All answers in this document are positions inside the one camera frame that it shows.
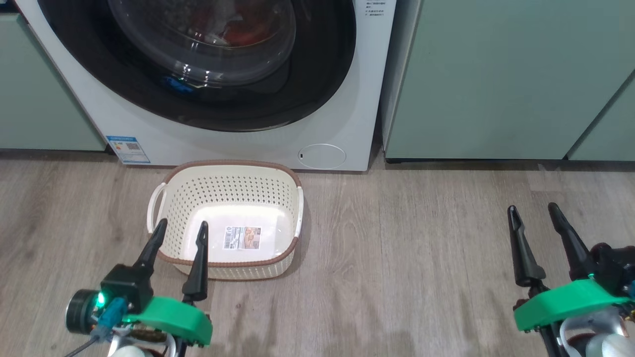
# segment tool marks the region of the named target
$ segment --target green cabinet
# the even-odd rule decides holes
[[[598,118],[571,160],[635,161],[635,84],[631,81],[616,101]]]
[[[393,32],[387,159],[561,159],[635,68],[632,0],[403,0]]]
[[[17,14],[0,14],[0,148],[105,148],[61,75]]]

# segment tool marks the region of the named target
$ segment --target washing machine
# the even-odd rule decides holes
[[[395,0],[16,3],[124,164],[368,168]]]

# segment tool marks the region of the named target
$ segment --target laundry basket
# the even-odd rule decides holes
[[[147,228],[152,233],[159,220],[168,219],[159,258],[188,274],[205,220],[209,279],[268,279],[291,265],[303,209],[300,179],[287,167],[256,161],[197,161],[176,167],[154,190]]]

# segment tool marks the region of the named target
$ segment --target green plastic bracket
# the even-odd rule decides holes
[[[626,302],[633,300],[609,294],[592,279],[576,280],[534,296],[514,311],[514,319],[519,331],[529,331]]]
[[[140,314],[124,316],[125,323],[142,322],[191,344],[209,346],[212,325],[200,309],[171,297],[155,296]]]

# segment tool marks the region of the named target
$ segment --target white washing machine body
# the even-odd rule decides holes
[[[37,0],[16,0],[42,46],[123,163],[174,166],[188,161],[249,159],[293,169],[368,169],[371,140],[395,0],[355,0],[356,45],[335,94],[294,123],[263,131],[188,126],[129,102],[93,77],[64,47]]]

